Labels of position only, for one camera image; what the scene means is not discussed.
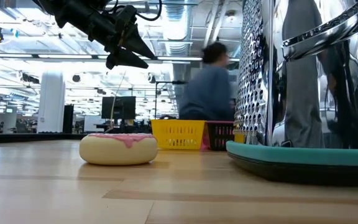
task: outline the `blue shirt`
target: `blue shirt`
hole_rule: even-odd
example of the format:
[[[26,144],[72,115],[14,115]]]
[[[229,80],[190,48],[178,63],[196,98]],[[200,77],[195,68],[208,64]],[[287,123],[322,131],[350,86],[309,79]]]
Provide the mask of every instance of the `blue shirt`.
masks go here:
[[[211,121],[232,121],[231,87],[225,68],[208,65],[185,87],[179,103],[179,117],[187,113],[201,113]]]

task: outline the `computer monitor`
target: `computer monitor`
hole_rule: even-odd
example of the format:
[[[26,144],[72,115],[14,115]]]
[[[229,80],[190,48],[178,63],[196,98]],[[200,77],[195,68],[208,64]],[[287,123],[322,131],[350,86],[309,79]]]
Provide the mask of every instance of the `computer monitor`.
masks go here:
[[[111,108],[114,97],[103,97],[102,119],[111,118]],[[113,119],[135,119],[136,117],[136,96],[117,96],[114,103]]]

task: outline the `dark hair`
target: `dark hair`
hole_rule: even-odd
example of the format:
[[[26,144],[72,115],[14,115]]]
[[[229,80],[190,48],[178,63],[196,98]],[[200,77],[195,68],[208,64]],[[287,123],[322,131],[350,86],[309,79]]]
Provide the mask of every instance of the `dark hair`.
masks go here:
[[[207,64],[215,63],[223,54],[226,53],[226,46],[219,42],[215,42],[203,49],[203,62]]]

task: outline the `yellow basket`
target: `yellow basket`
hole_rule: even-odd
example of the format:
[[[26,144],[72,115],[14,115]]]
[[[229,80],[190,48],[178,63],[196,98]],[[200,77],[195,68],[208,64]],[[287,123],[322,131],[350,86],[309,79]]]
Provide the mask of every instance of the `yellow basket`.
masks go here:
[[[205,121],[152,120],[153,135],[161,149],[199,150]]]
[[[245,138],[246,138],[245,134],[235,134],[234,135],[234,142],[244,144],[245,143]]]

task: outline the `pink frosting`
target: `pink frosting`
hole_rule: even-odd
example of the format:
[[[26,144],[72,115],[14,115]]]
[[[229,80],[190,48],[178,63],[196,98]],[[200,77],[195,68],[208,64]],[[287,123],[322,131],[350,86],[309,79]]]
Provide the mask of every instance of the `pink frosting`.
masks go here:
[[[127,148],[131,148],[134,141],[139,142],[145,138],[154,138],[152,134],[90,134],[89,137],[109,138],[124,142]]]

